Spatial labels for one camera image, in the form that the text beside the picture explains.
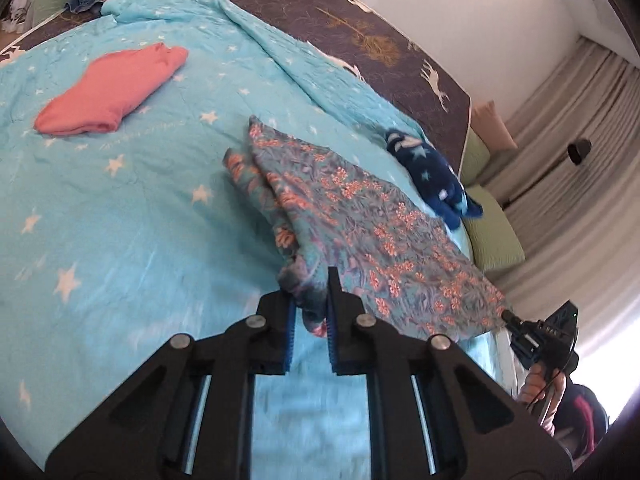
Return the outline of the person's right hand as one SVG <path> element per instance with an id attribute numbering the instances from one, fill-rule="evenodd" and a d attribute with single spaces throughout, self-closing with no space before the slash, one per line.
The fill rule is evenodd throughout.
<path id="1" fill-rule="evenodd" d="M 525 378 L 524 384 L 521 386 L 521 390 L 516 397 L 518 403 L 521 404 L 529 404 L 533 401 L 543 401 L 549 391 L 553 389 L 551 395 L 551 402 L 549 403 L 548 412 L 546 418 L 540 423 L 540 426 L 544 428 L 550 434 L 551 437 L 554 436 L 555 426 L 554 426 L 554 418 L 556 413 L 558 412 L 558 408 L 563 399 L 564 393 L 566 391 L 567 386 L 567 377 L 564 373 L 555 370 L 552 373 L 554 377 L 554 381 L 552 382 L 552 387 L 547 390 L 544 390 L 546 386 L 546 374 L 547 369 L 544 367 L 542 363 L 534 364 L 529 370 Z"/>

